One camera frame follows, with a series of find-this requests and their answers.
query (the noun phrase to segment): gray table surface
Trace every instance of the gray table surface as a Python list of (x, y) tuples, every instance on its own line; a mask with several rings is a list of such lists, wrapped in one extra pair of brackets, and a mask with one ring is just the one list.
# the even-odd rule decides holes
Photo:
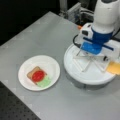
[[(47, 13), (0, 47), (0, 80), (42, 120), (119, 120), (120, 77), (96, 91), (78, 89), (66, 78), (64, 53), (78, 33), (75, 24)], [(29, 91), (19, 83), (18, 70), (43, 54), (58, 61), (59, 81), (48, 90)]]

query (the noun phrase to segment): blue component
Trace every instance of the blue component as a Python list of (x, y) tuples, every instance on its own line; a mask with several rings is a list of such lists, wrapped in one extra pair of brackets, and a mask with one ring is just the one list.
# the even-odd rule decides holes
[(108, 34), (101, 34), (94, 31), (93, 29), (92, 31), (93, 31), (93, 38), (91, 40), (88, 38), (83, 38), (84, 40), (89, 41), (91, 43), (84, 42), (81, 47), (82, 50), (95, 55), (101, 52), (102, 47), (105, 47), (106, 49), (110, 49), (112, 51), (114, 50), (113, 48), (104, 45), (104, 43), (108, 42), (111, 39), (113, 32)]
[(104, 43), (108, 42), (111, 39), (112, 34), (113, 34), (113, 32), (108, 33), (108, 34), (101, 34), (101, 33), (94, 31), (93, 29), (92, 29), (92, 31), (93, 31), (92, 40), (97, 43), (100, 43), (100, 44), (104, 44)]
[(84, 42), (81, 46), (81, 49), (86, 52), (97, 55), (101, 52), (102, 48), (99, 44), (90, 44), (88, 42)]

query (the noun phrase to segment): circular platform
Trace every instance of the circular platform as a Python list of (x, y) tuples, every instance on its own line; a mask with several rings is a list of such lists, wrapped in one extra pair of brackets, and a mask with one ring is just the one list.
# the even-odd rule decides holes
[(78, 83), (85, 85), (99, 86), (104, 85), (112, 81), (116, 75), (111, 74), (107, 71), (102, 72), (99, 68), (91, 62), (88, 69), (82, 72), (79, 69), (79, 63), (85, 65), (88, 62), (87, 59), (77, 59), (77, 66), (74, 63), (74, 56), (79, 52), (79, 48), (73, 44), (67, 49), (64, 55), (64, 67), (66, 72)]

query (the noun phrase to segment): black cable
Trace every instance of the black cable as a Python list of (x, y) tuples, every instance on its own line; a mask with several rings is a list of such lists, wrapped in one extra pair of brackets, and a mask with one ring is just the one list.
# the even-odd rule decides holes
[(118, 31), (112, 37), (115, 37), (119, 32), (120, 32), (120, 28), (118, 29)]
[(78, 37), (78, 35), (75, 35), (75, 37), (73, 38), (73, 44), (75, 46), (77, 46), (78, 48), (80, 48), (81, 44), (78, 44), (78, 43), (75, 42), (76, 37)]
[(119, 38), (116, 38), (116, 37), (112, 37), (112, 40), (117, 41), (117, 42), (120, 42), (120, 39), (119, 39)]
[(120, 42), (119, 38), (116, 38), (115, 36), (120, 32), (120, 28), (118, 29), (118, 31), (111, 37), (112, 40)]

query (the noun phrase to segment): food on plate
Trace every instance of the food on plate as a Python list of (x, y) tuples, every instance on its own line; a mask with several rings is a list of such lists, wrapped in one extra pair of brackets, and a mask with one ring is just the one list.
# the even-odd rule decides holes
[(47, 87), (51, 80), (48, 74), (42, 70), (39, 66), (35, 67), (32, 71), (27, 74), (27, 77), (32, 80), (39, 87)]

